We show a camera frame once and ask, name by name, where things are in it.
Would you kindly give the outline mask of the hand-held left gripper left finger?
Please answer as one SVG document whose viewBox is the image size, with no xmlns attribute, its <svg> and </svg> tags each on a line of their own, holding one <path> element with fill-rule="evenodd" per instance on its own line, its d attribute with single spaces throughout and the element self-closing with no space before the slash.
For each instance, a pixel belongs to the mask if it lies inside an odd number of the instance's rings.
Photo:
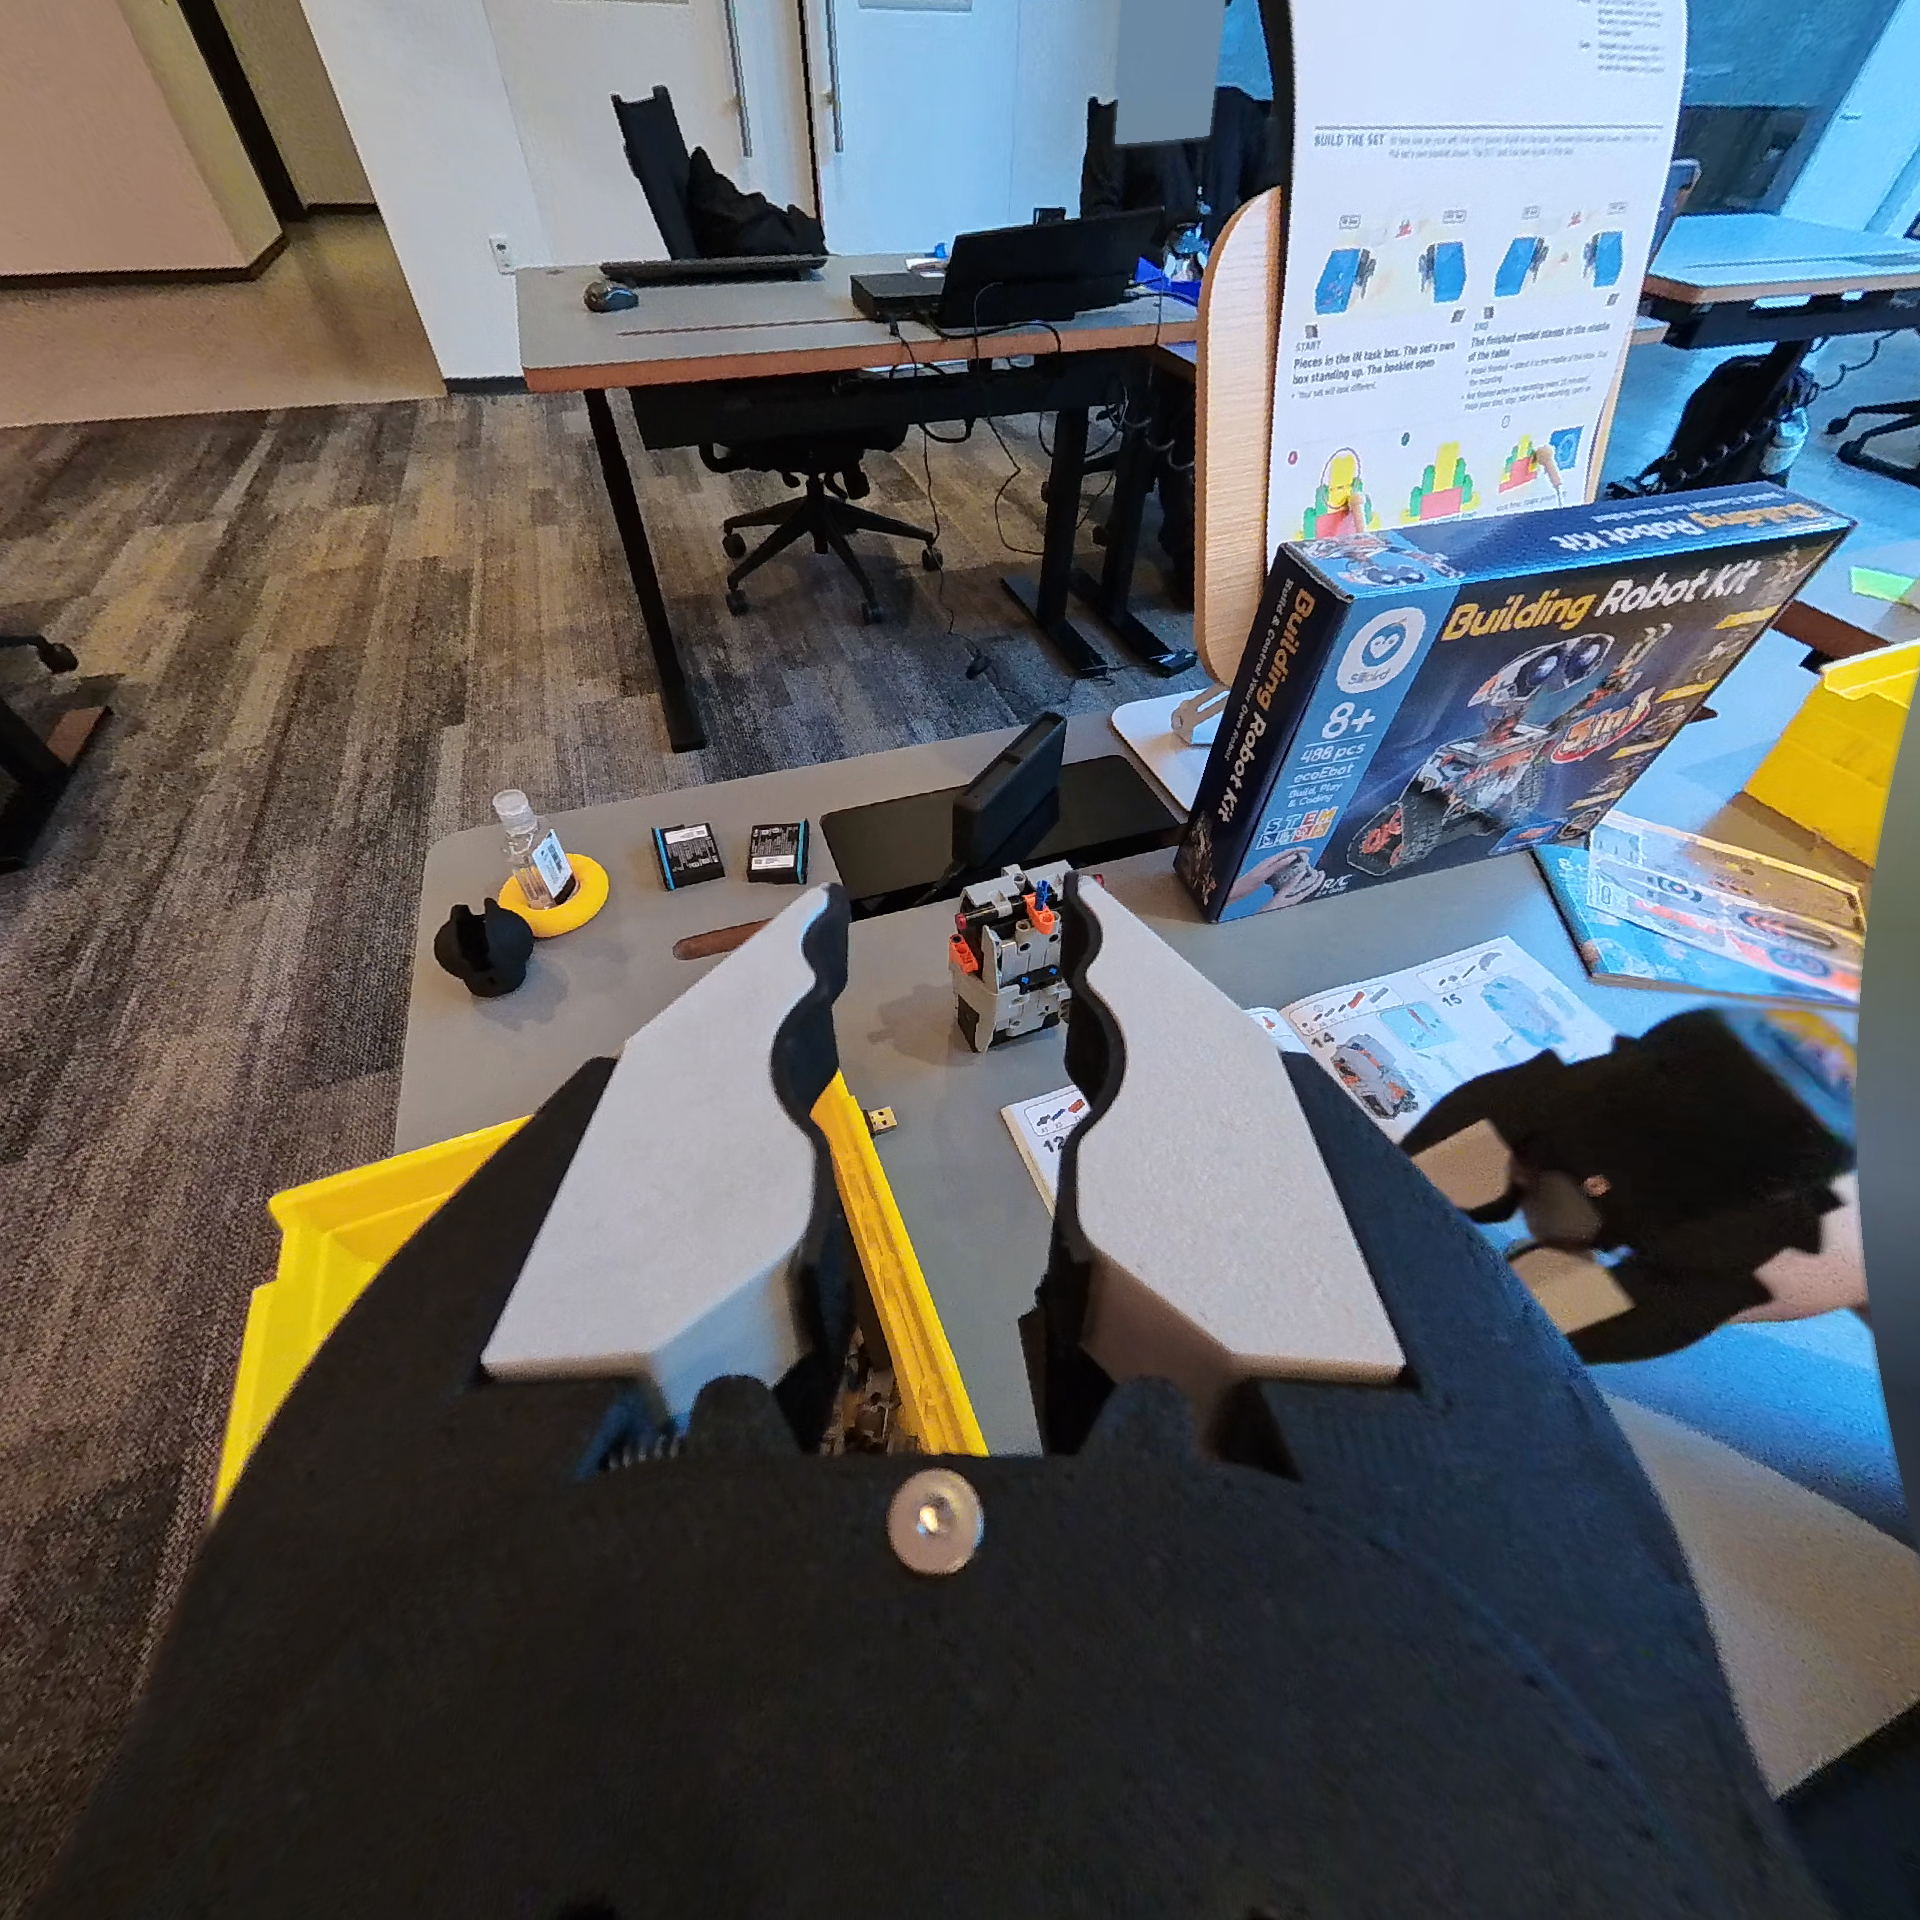
<svg viewBox="0 0 1920 1920">
<path fill-rule="evenodd" d="M 716 1377 L 774 1388 L 815 1452 L 851 1341 L 831 1148 L 850 896 L 809 889 L 626 1038 L 485 1369 L 640 1381 L 682 1424 Z"/>
</svg>

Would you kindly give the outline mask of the pile of assorted bricks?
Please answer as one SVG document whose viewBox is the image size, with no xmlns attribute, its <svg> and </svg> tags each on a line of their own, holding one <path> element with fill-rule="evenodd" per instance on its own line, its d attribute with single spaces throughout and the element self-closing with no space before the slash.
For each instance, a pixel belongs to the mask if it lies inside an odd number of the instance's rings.
<svg viewBox="0 0 1920 1920">
<path fill-rule="evenodd" d="M 844 1376 L 824 1434 L 831 1458 L 899 1458 L 921 1452 L 908 1427 L 903 1388 L 892 1360 L 856 1327 L 850 1336 Z"/>
</svg>

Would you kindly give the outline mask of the yellow plastic bin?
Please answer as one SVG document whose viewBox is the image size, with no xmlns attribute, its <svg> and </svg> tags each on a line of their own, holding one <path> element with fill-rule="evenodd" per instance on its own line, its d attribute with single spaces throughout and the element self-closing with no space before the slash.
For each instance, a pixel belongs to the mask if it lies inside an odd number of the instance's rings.
<svg viewBox="0 0 1920 1920">
<path fill-rule="evenodd" d="M 1916 639 L 1822 668 L 1743 794 L 1871 870 L 1914 682 Z"/>
<path fill-rule="evenodd" d="M 814 1107 L 814 1119 L 831 1139 L 904 1430 L 923 1452 L 984 1458 L 991 1448 L 883 1171 L 869 1113 L 844 1075 Z M 223 1512 L 274 1410 L 374 1278 L 523 1126 L 527 1116 L 515 1116 L 285 1189 L 268 1202 L 280 1230 L 279 1275 L 253 1294 L 212 1512 Z"/>
</svg>

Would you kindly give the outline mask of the person's right forearm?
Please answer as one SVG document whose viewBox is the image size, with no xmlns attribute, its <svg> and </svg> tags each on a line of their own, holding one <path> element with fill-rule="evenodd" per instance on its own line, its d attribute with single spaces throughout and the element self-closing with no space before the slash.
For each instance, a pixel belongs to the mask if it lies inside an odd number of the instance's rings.
<svg viewBox="0 0 1920 1920">
<path fill-rule="evenodd" d="M 1779 1252 L 1758 1270 L 1768 1287 L 1763 1310 L 1754 1310 L 1772 1324 L 1811 1319 L 1832 1310 L 1866 1312 L 1866 1257 L 1863 1241 L 1840 1241 L 1820 1252 Z"/>
</svg>

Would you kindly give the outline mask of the office desk with black legs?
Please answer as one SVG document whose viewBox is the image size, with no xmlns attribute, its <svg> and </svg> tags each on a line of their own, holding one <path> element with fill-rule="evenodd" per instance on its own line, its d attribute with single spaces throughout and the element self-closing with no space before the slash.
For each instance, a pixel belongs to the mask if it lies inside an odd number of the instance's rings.
<svg viewBox="0 0 1920 1920">
<path fill-rule="evenodd" d="M 1911 335 L 1916 241 L 1778 214 L 1680 215 L 1644 295 L 1670 350 L 1758 348 L 1763 355 L 1779 343 L 1816 350 L 1856 335 Z"/>
<path fill-rule="evenodd" d="M 635 310 L 584 309 L 594 268 L 515 273 L 523 381 L 535 395 L 584 395 L 618 543 L 651 639 L 674 753 L 708 744 L 659 587 L 635 472 L 613 422 L 630 395 L 646 447 L 721 446 L 867 422 L 947 424 L 1055 415 L 1053 497 L 1040 577 L 1007 593 L 1031 613 L 1077 679 L 1111 662 L 1068 621 L 1077 490 L 1091 412 L 1156 369 L 1159 350 L 1197 341 L 1197 310 L 1162 295 L 1057 323 L 937 335 L 892 329 L 851 305 L 851 276 L 887 276 L 903 256 L 834 256 L 805 282 L 645 289 Z"/>
</svg>

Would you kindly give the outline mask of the open instruction booklet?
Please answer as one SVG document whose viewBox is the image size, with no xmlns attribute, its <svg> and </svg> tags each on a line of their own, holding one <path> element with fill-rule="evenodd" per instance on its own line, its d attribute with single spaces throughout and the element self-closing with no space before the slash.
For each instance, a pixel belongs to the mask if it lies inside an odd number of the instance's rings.
<svg viewBox="0 0 1920 1920">
<path fill-rule="evenodd" d="M 1401 974 L 1379 974 L 1322 989 L 1285 1011 L 1248 1004 L 1243 1019 L 1278 1054 L 1304 1054 L 1327 1067 L 1341 1094 L 1390 1139 L 1403 1139 L 1437 1101 L 1499 1067 L 1540 1054 L 1589 1062 L 1621 1036 L 1544 963 L 1512 939 L 1464 949 Z M 1179 1101 L 1169 1119 L 1209 1119 L 1231 1132 L 1261 1113 L 1253 1094 L 1231 1092 L 1217 1075 L 1177 1050 Z M 1077 1086 L 998 1107 L 1045 1210 L 1055 1210 L 1057 1164 L 1068 1139 L 1091 1119 L 1091 1094 Z"/>
</svg>

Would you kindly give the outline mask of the blue cover booklet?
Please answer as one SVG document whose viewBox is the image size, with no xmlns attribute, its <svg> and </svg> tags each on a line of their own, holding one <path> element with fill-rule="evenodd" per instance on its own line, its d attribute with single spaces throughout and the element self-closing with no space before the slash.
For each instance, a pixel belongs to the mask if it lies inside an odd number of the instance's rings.
<svg viewBox="0 0 1920 1920">
<path fill-rule="evenodd" d="M 1534 863 L 1585 970 L 1607 988 L 1684 989 L 1705 997 L 1816 1004 L 1858 1011 L 1858 974 L 1793 974 L 1740 953 L 1695 949 L 1670 931 L 1650 931 L 1588 903 L 1588 856 L 1571 845 L 1539 845 Z"/>
</svg>

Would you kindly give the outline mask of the white printed sheet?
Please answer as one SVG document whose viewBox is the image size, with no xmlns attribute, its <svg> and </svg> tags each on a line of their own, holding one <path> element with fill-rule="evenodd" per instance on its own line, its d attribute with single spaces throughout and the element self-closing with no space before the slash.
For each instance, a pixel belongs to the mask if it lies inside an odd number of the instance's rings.
<svg viewBox="0 0 1920 1920">
<path fill-rule="evenodd" d="M 1866 953 L 1853 883 L 1625 812 L 1607 812 L 1588 839 L 1588 900 L 1779 977 L 1834 977 Z"/>
</svg>

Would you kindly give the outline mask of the black knob-shaped object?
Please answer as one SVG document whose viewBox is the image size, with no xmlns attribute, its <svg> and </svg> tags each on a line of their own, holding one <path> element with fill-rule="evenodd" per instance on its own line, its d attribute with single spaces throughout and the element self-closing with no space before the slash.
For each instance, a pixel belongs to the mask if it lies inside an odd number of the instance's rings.
<svg viewBox="0 0 1920 1920">
<path fill-rule="evenodd" d="M 485 907 L 455 906 L 432 940 L 439 968 L 476 1000 L 515 992 L 532 953 L 535 931 L 495 900 L 487 900 Z"/>
</svg>

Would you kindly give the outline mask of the partly built robot model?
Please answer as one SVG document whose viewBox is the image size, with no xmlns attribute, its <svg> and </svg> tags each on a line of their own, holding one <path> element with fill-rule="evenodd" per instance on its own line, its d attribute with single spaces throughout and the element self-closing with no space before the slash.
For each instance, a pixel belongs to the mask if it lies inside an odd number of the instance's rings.
<svg viewBox="0 0 1920 1920">
<path fill-rule="evenodd" d="M 963 889 L 947 963 L 956 1027 L 977 1054 L 1068 1019 L 1063 896 L 1072 871 L 1066 858 L 1010 866 Z"/>
</svg>

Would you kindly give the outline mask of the small clear bottle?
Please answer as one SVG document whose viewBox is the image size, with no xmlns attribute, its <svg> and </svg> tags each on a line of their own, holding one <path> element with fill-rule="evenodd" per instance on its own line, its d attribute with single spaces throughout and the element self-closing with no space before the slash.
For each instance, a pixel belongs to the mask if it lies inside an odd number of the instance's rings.
<svg viewBox="0 0 1920 1920">
<path fill-rule="evenodd" d="M 547 829 L 528 796 L 515 789 L 493 794 L 493 812 L 507 832 L 511 871 L 528 907 L 550 910 L 576 900 L 578 875 L 556 829 Z"/>
</svg>

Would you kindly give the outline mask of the black office chair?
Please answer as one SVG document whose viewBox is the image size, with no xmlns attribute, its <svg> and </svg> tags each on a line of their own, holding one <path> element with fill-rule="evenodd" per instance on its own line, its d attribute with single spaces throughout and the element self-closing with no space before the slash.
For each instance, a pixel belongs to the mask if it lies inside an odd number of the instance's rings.
<svg viewBox="0 0 1920 1920">
<path fill-rule="evenodd" d="M 689 153 L 671 93 L 658 84 L 645 102 L 611 98 L 626 165 L 658 220 L 667 258 L 680 268 L 706 268 L 724 258 L 751 258 L 756 273 L 721 276 L 721 282 L 784 279 L 776 258 L 827 258 L 827 235 L 805 207 L 774 207 L 765 192 L 746 192 L 721 176 L 706 153 Z M 727 610 L 746 613 L 746 577 L 788 547 L 809 539 L 815 553 L 834 553 L 851 575 L 867 621 L 880 621 L 880 599 L 851 553 L 851 537 L 876 534 L 923 547 L 923 570 L 941 572 L 944 555 L 931 531 L 859 511 L 869 497 L 863 457 L 894 451 L 904 433 L 859 427 L 850 436 L 796 436 L 746 446 L 701 446 L 701 465 L 712 474 L 751 472 L 776 474 L 805 497 L 756 511 L 721 526 L 721 550 L 733 559 Z"/>
<path fill-rule="evenodd" d="M 5 875 L 31 866 L 38 836 L 75 780 L 79 762 L 111 718 L 111 705 L 69 710 L 43 735 L 5 699 L 5 777 L 12 780 L 5 796 Z"/>
<path fill-rule="evenodd" d="M 1830 439 L 1840 439 L 1856 422 L 1866 422 L 1866 427 L 1858 436 L 1840 442 L 1834 461 L 1844 466 L 1866 472 L 1866 474 L 1888 477 L 1903 488 L 1916 488 L 1916 453 L 1911 461 L 1890 461 L 1888 453 L 1871 451 L 1871 446 L 1878 446 L 1883 439 L 1914 439 L 1916 436 L 1916 400 L 1869 401 L 1869 406 L 1849 409 L 1843 417 L 1832 417 L 1824 433 L 1830 433 Z"/>
</svg>

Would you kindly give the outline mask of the black backpack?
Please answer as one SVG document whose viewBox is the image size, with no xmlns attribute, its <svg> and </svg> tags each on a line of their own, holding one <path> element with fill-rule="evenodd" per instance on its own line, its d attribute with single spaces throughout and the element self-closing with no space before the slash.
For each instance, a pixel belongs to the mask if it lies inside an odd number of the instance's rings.
<svg viewBox="0 0 1920 1920">
<path fill-rule="evenodd" d="M 1664 453 L 1607 483 L 1603 499 L 1695 492 L 1768 482 L 1782 488 L 1808 436 L 1820 393 L 1804 374 L 1808 343 L 1722 362 L 1688 400 Z"/>
</svg>

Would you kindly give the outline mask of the wooden poster board stand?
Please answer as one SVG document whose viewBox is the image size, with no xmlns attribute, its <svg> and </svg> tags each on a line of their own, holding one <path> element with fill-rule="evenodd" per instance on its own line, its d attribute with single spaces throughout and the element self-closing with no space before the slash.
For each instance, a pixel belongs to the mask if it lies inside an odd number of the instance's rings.
<svg viewBox="0 0 1920 1920">
<path fill-rule="evenodd" d="M 1684 5 L 1285 5 L 1290 174 L 1211 249 L 1194 655 L 1285 543 L 1593 499 L 1676 150 Z"/>
</svg>

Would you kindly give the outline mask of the black keyboard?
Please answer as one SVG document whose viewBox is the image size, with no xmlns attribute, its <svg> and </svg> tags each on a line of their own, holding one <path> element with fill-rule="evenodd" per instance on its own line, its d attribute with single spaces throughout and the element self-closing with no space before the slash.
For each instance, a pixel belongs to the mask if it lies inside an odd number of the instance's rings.
<svg viewBox="0 0 1920 1920">
<path fill-rule="evenodd" d="M 761 252 L 761 256 L 708 256 L 708 258 L 635 258 L 600 261 L 603 282 L 651 291 L 651 289 L 721 289 L 757 282 L 807 282 L 827 268 L 827 252 Z"/>
</svg>

